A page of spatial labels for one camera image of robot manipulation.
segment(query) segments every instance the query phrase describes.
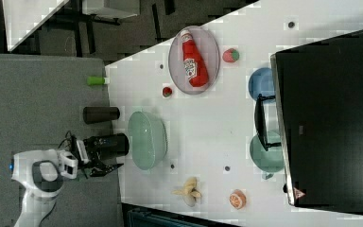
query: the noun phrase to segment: plate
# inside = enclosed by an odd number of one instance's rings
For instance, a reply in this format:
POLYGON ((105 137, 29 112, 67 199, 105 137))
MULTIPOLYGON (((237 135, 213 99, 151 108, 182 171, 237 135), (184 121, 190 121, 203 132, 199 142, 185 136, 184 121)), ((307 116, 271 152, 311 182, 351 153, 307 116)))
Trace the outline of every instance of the plate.
POLYGON ((188 81, 182 59, 182 38, 180 37, 180 32, 170 46, 168 58, 169 73, 175 85, 182 92, 188 95, 197 95, 205 92, 215 82, 220 65, 219 49, 211 32, 199 26, 188 26, 185 29, 188 29, 192 34, 197 49, 205 62, 208 71, 208 83, 202 87, 193 87, 188 81))

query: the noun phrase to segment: small red object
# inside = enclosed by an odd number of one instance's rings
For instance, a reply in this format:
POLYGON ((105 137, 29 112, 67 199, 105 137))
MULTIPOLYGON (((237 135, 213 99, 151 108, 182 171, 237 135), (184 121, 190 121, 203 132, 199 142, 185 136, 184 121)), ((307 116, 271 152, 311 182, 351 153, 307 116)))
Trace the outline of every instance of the small red object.
POLYGON ((238 54, 237 50, 235 50, 233 48, 226 50, 222 56, 222 59, 225 62, 230 62, 230 63, 236 62, 239 58, 240 58, 240 55, 238 54))
POLYGON ((172 91, 172 89, 171 89, 171 88, 169 88, 169 87, 164 87, 164 88, 163 88, 163 90, 162 90, 162 95, 163 95, 164 97, 172 96, 172 93, 173 93, 173 91, 172 91))

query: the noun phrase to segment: bottle cap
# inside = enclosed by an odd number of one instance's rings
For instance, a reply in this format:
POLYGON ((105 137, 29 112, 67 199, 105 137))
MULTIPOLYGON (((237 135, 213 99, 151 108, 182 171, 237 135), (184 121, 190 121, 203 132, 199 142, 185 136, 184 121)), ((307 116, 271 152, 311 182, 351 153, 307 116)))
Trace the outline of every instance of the bottle cap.
POLYGON ((185 35, 185 34, 190 34, 190 31, 188 29, 184 29, 181 31, 181 36, 185 35))
POLYGON ((164 97, 169 97, 169 96, 172 96, 172 89, 170 87, 164 87, 163 90, 162 90, 162 95, 164 97))

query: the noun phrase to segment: green object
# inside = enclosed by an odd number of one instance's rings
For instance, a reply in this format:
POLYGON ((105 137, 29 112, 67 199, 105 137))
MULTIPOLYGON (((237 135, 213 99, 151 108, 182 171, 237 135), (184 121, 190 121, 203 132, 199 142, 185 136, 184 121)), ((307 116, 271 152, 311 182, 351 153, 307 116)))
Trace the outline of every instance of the green object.
POLYGON ((238 53, 237 50, 233 49, 232 51, 232 59, 237 61, 240 58, 240 54, 238 53))
POLYGON ((152 113, 135 112, 129 120, 132 160, 143 170, 160 163, 167 152, 166 134, 161 119, 152 113))
MULTIPOLYGON (((268 131, 267 136, 269 143, 281 142, 280 135, 273 131, 268 131)), ((285 167, 282 147, 272 147, 266 151, 259 141, 258 135, 251 140, 250 155, 255 165, 268 174, 266 179, 272 177, 272 173, 279 172, 285 167)))
POLYGON ((108 83, 109 83, 109 79, 107 79, 107 78, 102 78, 102 77, 88 77, 87 78, 87 84, 89 86, 104 85, 104 84, 108 84, 108 83))

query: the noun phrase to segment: ketchup label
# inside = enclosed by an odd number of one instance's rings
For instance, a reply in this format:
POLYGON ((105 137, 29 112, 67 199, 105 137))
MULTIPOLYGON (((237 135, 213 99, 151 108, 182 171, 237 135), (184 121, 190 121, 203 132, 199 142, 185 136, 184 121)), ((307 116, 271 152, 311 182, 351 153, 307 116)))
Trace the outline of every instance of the ketchup label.
POLYGON ((184 60, 185 75, 188 79, 192 79, 197 76, 197 63, 194 59, 184 60))

